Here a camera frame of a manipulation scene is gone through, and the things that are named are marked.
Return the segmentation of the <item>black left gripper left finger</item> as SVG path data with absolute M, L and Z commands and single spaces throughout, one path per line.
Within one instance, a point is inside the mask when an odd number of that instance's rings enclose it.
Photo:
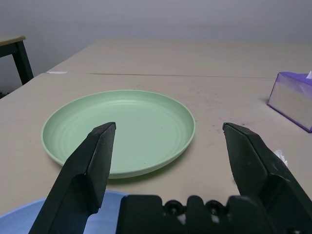
M 81 234 L 102 206 L 112 160 L 116 124 L 94 128 L 63 165 L 31 234 Z

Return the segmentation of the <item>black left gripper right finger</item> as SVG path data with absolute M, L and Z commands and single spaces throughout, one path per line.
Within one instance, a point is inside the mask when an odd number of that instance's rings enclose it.
M 239 193 L 260 199 L 279 234 L 312 232 L 312 201 L 285 163 L 250 129 L 224 123 L 231 171 Z

